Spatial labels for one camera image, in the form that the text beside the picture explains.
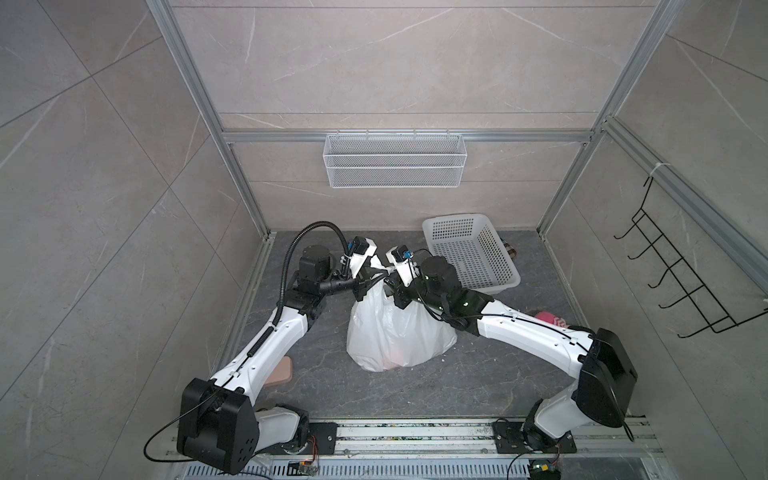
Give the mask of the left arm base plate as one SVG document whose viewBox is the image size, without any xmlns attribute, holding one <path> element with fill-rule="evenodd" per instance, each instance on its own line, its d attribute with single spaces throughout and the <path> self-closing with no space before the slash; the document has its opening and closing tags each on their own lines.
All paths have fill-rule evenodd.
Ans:
<svg viewBox="0 0 768 480">
<path fill-rule="evenodd" d="M 339 425 L 335 422 L 310 422 L 297 437 L 285 444 L 269 446 L 261 453 L 274 455 L 332 455 L 335 453 Z"/>
</svg>

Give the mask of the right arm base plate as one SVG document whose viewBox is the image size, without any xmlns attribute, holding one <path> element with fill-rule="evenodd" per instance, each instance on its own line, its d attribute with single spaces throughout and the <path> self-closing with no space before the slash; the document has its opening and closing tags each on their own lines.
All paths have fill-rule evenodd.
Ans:
<svg viewBox="0 0 768 480">
<path fill-rule="evenodd" d="M 560 439 L 553 439 L 540 432 L 535 426 L 528 429 L 524 422 L 503 418 L 492 422 L 491 429 L 499 454 L 577 452 L 573 437 L 569 433 Z"/>
</svg>

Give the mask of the white plastic bag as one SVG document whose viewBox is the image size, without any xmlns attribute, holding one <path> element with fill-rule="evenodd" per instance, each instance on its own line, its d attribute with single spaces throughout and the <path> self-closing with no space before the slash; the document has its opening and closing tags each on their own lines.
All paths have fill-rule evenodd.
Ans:
<svg viewBox="0 0 768 480">
<path fill-rule="evenodd" d="M 433 319 L 423 305 L 413 301 L 398 308 L 380 281 L 353 304 L 346 346 L 362 369 L 383 372 L 427 362 L 456 341 L 455 330 Z"/>
</svg>

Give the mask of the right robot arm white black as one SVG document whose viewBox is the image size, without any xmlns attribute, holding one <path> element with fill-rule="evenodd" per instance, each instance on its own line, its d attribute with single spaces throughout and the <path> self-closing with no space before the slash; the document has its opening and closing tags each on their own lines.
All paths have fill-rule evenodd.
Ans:
<svg viewBox="0 0 768 480">
<path fill-rule="evenodd" d="M 572 383 L 529 411 L 521 435 L 529 449 L 556 446 L 577 427 L 597 423 L 630 429 L 626 416 L 638 374 L 612 331 L 556 326 L 464 287 L 442 256 L 416 263 L 411 252 L 389 256 L 385 283 L 397 307 L 420 304 L 457 331 L 496 340 L 557 367 Z"/>
</svg>

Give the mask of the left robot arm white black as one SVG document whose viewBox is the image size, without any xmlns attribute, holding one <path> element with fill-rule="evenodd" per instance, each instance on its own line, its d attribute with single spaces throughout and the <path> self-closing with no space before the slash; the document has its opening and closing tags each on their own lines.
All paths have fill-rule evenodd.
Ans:
<svg viewBox="0 0 768 480">
<path fill-rule="evenodd" d="M 241 352 L 211 379 L 193 379 L 184 389 L 177 451 L 228 474 L 237 474 L 257 453 L 274 446 L 300 452 L 309 440 L 305 411 L 288 405 L 256 410 L 268 378 L 289 349 L 311 328 L 327 296 L 351 291 L 361 299 L 383 272 L 374 261 L 376 244 L 355 237 L 351 255 L 333 268 L 320 245 L 304 249 L 297 271 L 268 322 Z"/>
</svg>

